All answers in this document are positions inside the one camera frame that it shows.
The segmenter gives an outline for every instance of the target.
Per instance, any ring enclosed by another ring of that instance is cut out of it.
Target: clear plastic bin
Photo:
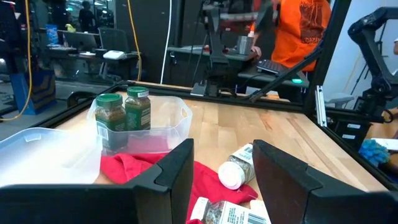
[[[169,152],[188,138],[192,122],[192,111],[181,98],[174,96],[149,96],[150,98],[150,130],[114,132],[107,129],[97,131],[95,121],[96,101],[91,104],[87,119],[91,122],[93,132],[100,136],[111,134],[127,135],[127,146],[118,151],[103,151],[107,156],[113,156],[124,152],[137,153],[161,153]]]
[[[92,184],[102,142],[95,134],[25,129],[0,142],[0,187],[14,184]]]

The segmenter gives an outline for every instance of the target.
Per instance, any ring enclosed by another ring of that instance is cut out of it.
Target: floor
[[[69,94],[74,91],[91,91],[93,93],[100,93],[105,90],[108,86],[103,85],[87,85],[82,83],[70,83],[56,81],[57,86],[57,104],[51,108],[45,110],[43,113],[32,116],[22,115],[14,121],[5,121],[0,123],[0,141],[12,136],[25,128],[28,128],[34,124],[37,124],[67,108],[66,99]],[[11,107],[13,91],[10,83],[0,83],[0,111]],[[5,114],[4,118],[12,118],[18,114],[18,111]]]

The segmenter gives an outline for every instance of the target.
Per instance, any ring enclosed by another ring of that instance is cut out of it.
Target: glass jar
[[[150,129],[150,99],[145,87],[133,86],[127,89],[125,101],[126,122],[128,131]]]
[[[228,157],[220,168],[218,178],[228,189],[236,190],[254,177],[253,145],[246,144]]]
[[[122,106],[123,98],[119,94],[105,93],[96,97],[95,120],[97,131],[102,137],[103,148],[118,151],[127,145],[126,112]]]
[[[227,201],[211,203],[207,198],[199,197],[193,207],[191,220],[198,219],[203,224],[268,224],[261,215],[248,208]]]

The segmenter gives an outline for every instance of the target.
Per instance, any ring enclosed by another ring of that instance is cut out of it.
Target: red cloth
[[[161,160],[166,154],[117,154],[114,157],[101,158],[101,171],[117,184],[124,184],[144,172],[150,166]],[[193,206],[198,197],[208,198],[212,203],[226,200],[235,204],[256,199],[258,194],[248,185],[239,190],[230,190],[218,180],[216,172],[209,167],[196,162],[193,165],[193,184],[188,206],[187,220],[190,219]],[[189,224],[200,223],[192,220]]]

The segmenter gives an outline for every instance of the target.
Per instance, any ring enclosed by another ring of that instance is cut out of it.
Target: orange t-shirt
[[[293,67],[311,53],[329,23],[330,5],[326,0],[279,0],[280,19],[271,60]],[[313,71],[315,62],[304,68]]]

